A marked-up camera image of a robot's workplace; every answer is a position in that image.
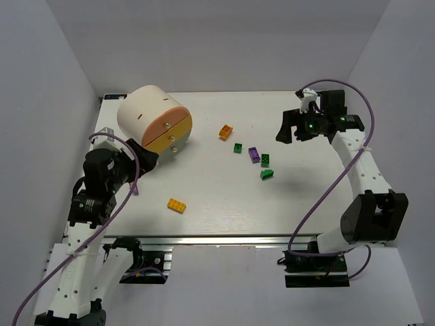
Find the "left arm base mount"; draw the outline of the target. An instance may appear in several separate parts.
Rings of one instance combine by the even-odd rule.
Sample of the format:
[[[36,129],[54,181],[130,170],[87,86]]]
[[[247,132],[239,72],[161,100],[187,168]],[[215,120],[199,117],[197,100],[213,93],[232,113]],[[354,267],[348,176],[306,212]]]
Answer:
[[[118,247],[130,249],[133,264],[124,273],[120,283],[135,285],[163,285],[169,277],[172,262],[172,249],[157,245],[144,245],[138,238],[117,237],[113,242],[103,244],[106,262]]]

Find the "orange top drawer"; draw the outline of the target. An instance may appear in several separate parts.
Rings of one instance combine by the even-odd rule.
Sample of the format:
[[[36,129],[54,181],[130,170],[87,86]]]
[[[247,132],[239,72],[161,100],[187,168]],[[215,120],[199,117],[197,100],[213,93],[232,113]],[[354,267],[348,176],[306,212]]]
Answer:
[[[151,143],[153,140],[161,136],[164,132],[168,131],[171,127],[179,123],[188,115],[191,114],[185,107],[174,107],[164,112],[145,130],[141,141],[142,146],[145,147]]]

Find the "yellow drawer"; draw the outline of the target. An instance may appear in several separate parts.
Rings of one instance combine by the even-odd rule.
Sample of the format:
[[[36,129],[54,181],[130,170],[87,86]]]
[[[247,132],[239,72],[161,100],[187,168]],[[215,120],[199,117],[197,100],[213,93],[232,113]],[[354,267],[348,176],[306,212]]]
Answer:
[[[188,115],[179,123],[171,127],[168,131],[164,132],[161,136],[157,137],[151,143],[145,146],[148,151],[157,154],[162,154],[165,150],[171,151],[172,147],[178,148],[176,142],[181,141],[184,144],[186,140],[182,140],[184,136],[189,137],[192,130],[192,116]]]

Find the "purple lego brick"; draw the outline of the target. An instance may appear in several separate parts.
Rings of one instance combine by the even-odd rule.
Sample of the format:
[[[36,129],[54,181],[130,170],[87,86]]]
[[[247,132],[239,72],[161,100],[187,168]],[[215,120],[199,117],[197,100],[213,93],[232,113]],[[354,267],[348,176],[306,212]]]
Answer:
[[[260,162],[260,154],[258,153],[258,150],[255,147],[250,147],[248,149],[248,154],[253,164]]]

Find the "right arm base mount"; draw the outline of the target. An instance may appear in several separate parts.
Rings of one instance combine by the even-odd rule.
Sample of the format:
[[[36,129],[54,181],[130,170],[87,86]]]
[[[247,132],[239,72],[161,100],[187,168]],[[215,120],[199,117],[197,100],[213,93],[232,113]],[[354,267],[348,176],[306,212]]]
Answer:
[[[283,252],[277,260],[285,271],[286,288],[349,287],[347,264],[343,255],[306,257]]]

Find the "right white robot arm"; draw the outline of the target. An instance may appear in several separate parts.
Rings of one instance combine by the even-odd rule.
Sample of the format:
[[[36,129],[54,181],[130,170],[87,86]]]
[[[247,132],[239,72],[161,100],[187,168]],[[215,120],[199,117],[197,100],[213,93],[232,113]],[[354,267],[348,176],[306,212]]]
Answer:
[[[348,114],[344,90],[316,92],[304,88],[296,96],[301,101],[300,108],[283,112],[276,140],[290,144],[293,140],[325,136],[344,166],[333,186],[346,177],[353,194],[353,202],[342,214],[339,225],[316,236],[301,255],[331,257],[358,245],[395,240],[408,198],[395,192],[384,179],[368,148],[372,133],[364,131],[358,115]]]

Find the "yellow lego brick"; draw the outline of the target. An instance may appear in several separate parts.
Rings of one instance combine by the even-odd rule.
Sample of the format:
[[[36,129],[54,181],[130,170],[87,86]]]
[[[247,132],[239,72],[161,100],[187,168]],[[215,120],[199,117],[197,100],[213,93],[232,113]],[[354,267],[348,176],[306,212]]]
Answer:
[[[186,204],[174,198],[170,198],[167,202],[167,208],[176,213],[183,214],[186,209]]]

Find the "green square lego brick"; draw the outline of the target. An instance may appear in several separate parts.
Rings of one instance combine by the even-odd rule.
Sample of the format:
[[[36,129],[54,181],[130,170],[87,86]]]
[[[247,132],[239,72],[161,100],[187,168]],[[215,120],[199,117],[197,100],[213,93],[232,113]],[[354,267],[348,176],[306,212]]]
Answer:
[[[233,152],[234,153],[241,153],[242,152],[243,145],[241,143],[235,143]]]

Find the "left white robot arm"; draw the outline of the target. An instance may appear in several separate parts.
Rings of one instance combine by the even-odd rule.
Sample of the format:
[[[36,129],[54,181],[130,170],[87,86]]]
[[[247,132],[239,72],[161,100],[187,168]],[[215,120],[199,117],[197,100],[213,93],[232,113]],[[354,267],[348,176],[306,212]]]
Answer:
[[[158,154],[133,139],[114,144],[115,136],[99,132],[85,155],[84,176],[73,188],[67,218],[67,258],[55,268],[60,273],[56,293],[36,325],[104,325],[103,302],[121,278],[137,263],[139,241],[117,239],[99,274],[95,266],[106,229],[123,209],[116,194],[125,184],[135,185],[156,166]]]

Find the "cream round drawer cabinet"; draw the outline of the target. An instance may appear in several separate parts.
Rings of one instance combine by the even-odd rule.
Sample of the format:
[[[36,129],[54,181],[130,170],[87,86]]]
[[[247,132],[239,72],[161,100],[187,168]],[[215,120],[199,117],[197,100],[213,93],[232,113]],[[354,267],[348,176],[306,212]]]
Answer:
[[[158,86],[144,86],[122,101],[117,112],[117,123],[126,137],[142,146],[142,136],[147,127],[174,107],[184,106]]]

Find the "orange curved lego brick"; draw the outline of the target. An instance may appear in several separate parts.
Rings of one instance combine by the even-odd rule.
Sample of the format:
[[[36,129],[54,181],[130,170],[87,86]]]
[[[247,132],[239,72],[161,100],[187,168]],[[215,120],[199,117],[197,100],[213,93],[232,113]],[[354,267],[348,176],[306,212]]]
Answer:
[[[219,131],[219,138],[223,141],[226,141],[228,137],[231,135],[233,131],[233,127],[229,126],[228,124],[225,124],[221,130]]]

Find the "green rectangular lego brick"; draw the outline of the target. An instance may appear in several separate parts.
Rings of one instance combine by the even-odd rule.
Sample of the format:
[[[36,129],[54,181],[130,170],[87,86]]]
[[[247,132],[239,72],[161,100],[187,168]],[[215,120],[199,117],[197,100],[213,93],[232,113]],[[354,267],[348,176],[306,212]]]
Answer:
[[[270,164],[270,156],[267,153],[261,154],[261,167],[269,167]]]

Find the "green curved lego brick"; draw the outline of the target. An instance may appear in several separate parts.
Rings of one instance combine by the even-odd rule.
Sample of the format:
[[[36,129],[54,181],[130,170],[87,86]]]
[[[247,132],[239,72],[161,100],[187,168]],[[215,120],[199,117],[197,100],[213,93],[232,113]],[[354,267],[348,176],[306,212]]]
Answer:
[[[272,169],[265,169],[265,170],[262,170],[261,172],[260,172],[260,178],[261,178],[261,180],[266,180],[266,179],[270,179],[271,177],[273,177],[274,176],[274,170],[272,170]]]

